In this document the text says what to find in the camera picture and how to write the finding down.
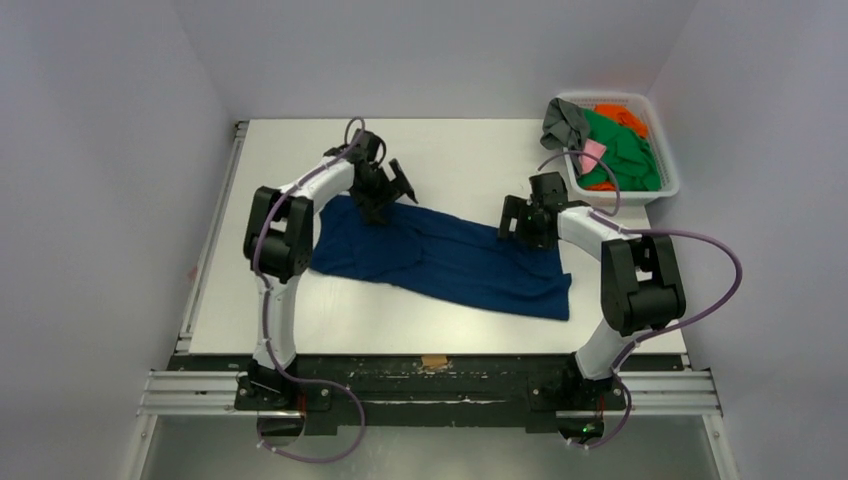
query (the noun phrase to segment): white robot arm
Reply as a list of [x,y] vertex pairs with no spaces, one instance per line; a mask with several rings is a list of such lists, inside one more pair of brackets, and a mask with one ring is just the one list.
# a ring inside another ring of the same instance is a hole
[[[333,197],[344,192],[350,193],[367,223],[385,223],[381,209],[402,195],[416,201],[415,191],[397,159],[389,161],[394,172],[392,180],[381,167],[382,159],[377,160],[381,147],[385,155],[382,139],[367,130],[357,130],[353,143],[326,152],[316,167],[323,170],[320,173],[307,173],[279,188],[261,187],[254,194],[243,246],[243,253],[250,260],[254,259],[260,232],[273,206],[285,192],[292,192],[274,215],[276,223],[274,228],[267,230],[259,254],[262,276],[257,276],[256,281],[260,328],[253,359],[264,372],[260,376],[276,377],[273,374],[276,365],[267,344],[282,368],[288,367],[295,358],[295,296],[300,276],[309,267],[312,256],[314,216]],[[344,150],[348,153],[339,159],[338,155]],[[276,382],[260,380],[257,383]]]
[[[568,200],[558,173],[530,177],[530,186],[527,200],[505,198],[498,236],[543,249],[564,240],[601,262],[604,318],[577,351],[573,376],[577,382],[608,380],[629,354],[627,345],[683,316],[686,300],[671,239],[597,221],[591,207]],[[637,270],[651,278],[639,281]]]

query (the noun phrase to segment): white tabletop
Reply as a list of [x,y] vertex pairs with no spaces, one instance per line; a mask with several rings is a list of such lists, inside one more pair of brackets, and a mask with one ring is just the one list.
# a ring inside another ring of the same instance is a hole
[[[255,190],[286,184],[342,143],[346,120],[252,120],[207,262],[189,352],[247,354],[256,343],[258,292],[242,256]],[[527,178],[548,152],[539,120],[368,120],[398,158],[422,207],[497,226],[504,195],[527,197]],[[562,168],[563,162],[556,162]],[[617,217],[646,227],[642,207]],[[436,300],[389,285],[308,271],[300,282],[295,342],[300,353],[523,354],[569,353],[601,320],[600,265],[560,242],[572,274],[571,318],[545,320]],[[679,332],[645,342],[639,353],[685,353]]]

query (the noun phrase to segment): metal frame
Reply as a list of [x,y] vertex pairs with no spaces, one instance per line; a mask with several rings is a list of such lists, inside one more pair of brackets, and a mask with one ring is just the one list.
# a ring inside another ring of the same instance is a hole
[[[151,372],[138,415],[297,417],[298,411],[241,411],[233,408],[235,372]],[[633,415],[718,415],[721,406],[710,372],[621,372],[633,396]],[[558,417],[592,416],[561,411]],[[608,411],[608,415],[622,412]]]
[[[183,313],[183,323],[174,355],[189,355],[197,306],[203,295],[207,265],[211,261],[215,242],[238,167],[249,123],[235,126],[235,138],[218,195],[215,216],[197,264],[197,276]],[[721,405],[710,372],[695,372],[688,368],[689,358],[681,356],[684,370],[680,372],[621,372],[633,396],[633,415],[639,416],[701,416],[709,439],[711,454],[721,480],[738,480],[739,473],[727,441],[722,421]],[[140,480],[150,447],[156,433],[159,416],[255,416],[270,418],[299,417],[297,411],[238,411],[233,408],[237,382],[234,371],[151,372],[137,411],[137,421],[130,450],[118,478]],[[621,411],[608,411],[609,416]],[[591,416],[588,411],[561,411],[558,417]]]
[[230,190],[233,186],[233,179],[236,176],[236,169],[241,158],[244,140],[247,137],[248,126],[249,122],[247,121],[238,122],[235,125],[235,138],[233,139],[233,147],[230,149],[227,170],[224,174],[224,184],[218,193],[218,201],[215,204],[215,215],[212,217],[212,226],[209,228],[206,241],[203,243],[203,249],[200,251],[200,258],[197,262],[197,273],[191,292],[189,293],[188,302],[186,302],[185,310],[183,311],[183,324],[180,328],[180,336],[177,341],[175,353],[188,353],[188,347],[191,344],[191,333],[194,330],[194,323],[197,320],[197,307],[203,296],[203,287],[206,284],[206,277],[208,276],[207,265],[212,261],[212,252],[215,251],[215,243],[218,241],[218,233],[221,231],[224,209],[226,209],[227,201],[230,198]]

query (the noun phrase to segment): gray wall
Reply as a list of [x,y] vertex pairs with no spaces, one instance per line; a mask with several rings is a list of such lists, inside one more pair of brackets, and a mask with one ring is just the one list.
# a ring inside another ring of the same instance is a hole
[[[846,17],[843,0],[700,0],[651,89],[683,179],[653,220],[714,234],[746,268],[686,335],[743,478],[848,478]],[[728,262],[678,245],[694,312]]]
[[0,478],[114,478],[232,125],[167,0],[4,0],[0,60]]
[[695,1],[174,4],[240,118],[535,118],[567,88],[647,92]]

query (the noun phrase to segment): white plastic basket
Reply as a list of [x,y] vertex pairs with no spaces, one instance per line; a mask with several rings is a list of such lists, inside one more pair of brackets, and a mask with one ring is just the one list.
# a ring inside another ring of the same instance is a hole
[[[653,150],[654,158],[657,161],[657,171],[660,174],[662,187],[656,192],[621,192],[622,205],[647,205],[657,198],[671,197],[677,194],[677,191],[680,189],[680,180],[677,177],[674,158],[671,156],[671,150],[668,147],[668,141],[665,138],[665,132],[663,132],[660,126],[657,114],[654,112],[651,102],[644,95],[620,92],[576,91],[562,93],[558,97],[589,110],[594,109],[599,103],[621,105],[622,107],[627,107],[633,115],[636,115],[642,123],[648,126],[647,140],[651,145],[651,150]],[[565,170],[568,173],[566,183],[568,184],[568,194],[571,200],[584,200],[591,205],[615,204],[615,192],[594,192],[581,188],[577,184],[577,173],[574,171],[571,161],[568,160],[565,163]]]

